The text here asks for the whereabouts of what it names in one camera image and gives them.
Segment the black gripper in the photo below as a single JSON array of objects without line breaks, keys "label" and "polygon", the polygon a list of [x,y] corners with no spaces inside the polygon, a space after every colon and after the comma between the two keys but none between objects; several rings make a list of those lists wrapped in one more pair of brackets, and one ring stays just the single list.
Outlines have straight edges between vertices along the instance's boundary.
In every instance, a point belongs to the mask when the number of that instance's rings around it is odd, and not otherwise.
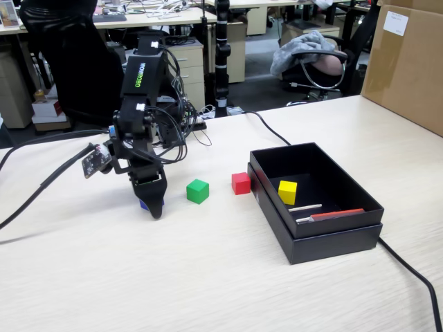
[{"label": "black gripper", "polygon": [[160,219],[163,213],[164,195],[167,189],[164,168],[160,161],[150,158],[145,151],[119,146],[119,159],[128,166],[119,166],[119,174],[128,174],[140,206]]}]

